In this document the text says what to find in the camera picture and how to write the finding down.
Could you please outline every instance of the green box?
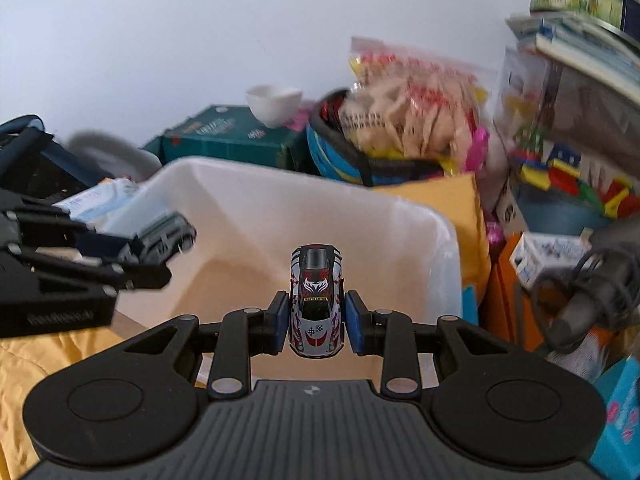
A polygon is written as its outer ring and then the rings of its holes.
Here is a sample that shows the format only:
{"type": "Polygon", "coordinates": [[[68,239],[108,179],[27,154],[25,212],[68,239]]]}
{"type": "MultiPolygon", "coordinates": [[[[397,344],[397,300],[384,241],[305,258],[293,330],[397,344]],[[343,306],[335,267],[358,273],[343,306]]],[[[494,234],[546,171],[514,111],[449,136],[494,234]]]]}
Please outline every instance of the green box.
{"type": "Polygon", "coordinates": [[[144,148],[167,164],[190,155],[212,156],[317,174],[306,143],[308,113],[287,126],[267,128],[246,106],[214,105],[166,130],[144,148]]]}

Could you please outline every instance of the small white box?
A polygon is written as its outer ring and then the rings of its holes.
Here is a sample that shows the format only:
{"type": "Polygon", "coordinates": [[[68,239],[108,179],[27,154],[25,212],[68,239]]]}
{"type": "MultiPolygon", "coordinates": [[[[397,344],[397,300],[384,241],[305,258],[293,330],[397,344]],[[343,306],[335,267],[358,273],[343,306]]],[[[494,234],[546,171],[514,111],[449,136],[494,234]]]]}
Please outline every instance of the small white box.
{"type": "Polygon", "coordinates": [[[591,249],[577,236],[523,233],[509,261],[522,286],[529,290],[543,270],[572,269],[591,249]]]}

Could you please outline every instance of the circular pad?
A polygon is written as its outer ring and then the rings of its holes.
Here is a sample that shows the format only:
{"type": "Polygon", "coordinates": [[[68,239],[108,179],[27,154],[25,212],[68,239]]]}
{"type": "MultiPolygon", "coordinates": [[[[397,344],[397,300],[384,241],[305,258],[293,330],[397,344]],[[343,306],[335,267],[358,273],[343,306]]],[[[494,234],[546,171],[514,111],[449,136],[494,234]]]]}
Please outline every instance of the circular pad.
{"type": "Polygon", "coordinates": [[[81,467],[127,465],[162,453],[188,433],[198,415],[194,387],[162,356],[95,358],[45,378],[27,396],[24,425],[41,458],[81,467]]]}
{"type": "Polygon", "coordinates": [[[533,469],[588,460],[604,413],[589,383],[524,351],[464,360],[431,402],[436,426],[473,459],[533,469]]]}
{"type": "Polygon", "coordinates": [[[552,388],[529,380],[496,384],[487,392],[486,400],[495,413],[515,422],[541,422],[554,416],[562,405],[552,388]]]}
{"type": "Polygon", "coordinates": [[[98,379],[78,386],[69,396],[69,409],[80,418],[107,422],[124,418],[142,404],[144,393],[120,379],[98,379]]]}

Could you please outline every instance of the blue bucket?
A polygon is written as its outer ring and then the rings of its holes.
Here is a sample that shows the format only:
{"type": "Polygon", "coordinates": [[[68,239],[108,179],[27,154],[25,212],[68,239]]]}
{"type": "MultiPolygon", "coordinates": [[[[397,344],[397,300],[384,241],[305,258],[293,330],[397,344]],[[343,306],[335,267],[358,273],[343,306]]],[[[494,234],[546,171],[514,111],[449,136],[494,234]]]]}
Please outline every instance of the blue bucket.
{"type": "Polygon", "coordinates": [[[338,110],[347,92],[347,89],[337,90],[321,99],[306,128],[309,151],[322,176],[371,187],[444,174],[441,166],[431,160],[370,158],[360,152],[344,136],[338,120],[338,110]]]}

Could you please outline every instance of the gray toy car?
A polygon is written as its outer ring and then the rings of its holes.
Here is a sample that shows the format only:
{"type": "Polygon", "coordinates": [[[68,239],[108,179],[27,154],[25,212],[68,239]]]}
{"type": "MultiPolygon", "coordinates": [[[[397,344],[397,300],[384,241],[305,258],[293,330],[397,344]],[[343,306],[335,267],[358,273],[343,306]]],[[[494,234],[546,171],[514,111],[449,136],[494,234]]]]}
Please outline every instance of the gray toy car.
{"type": "Polygon", "coordinates": [[[193,247],[196,229],[180,213],[160,217],[127,244],[118,255],[121,262],[157,265],[193,247]]]}

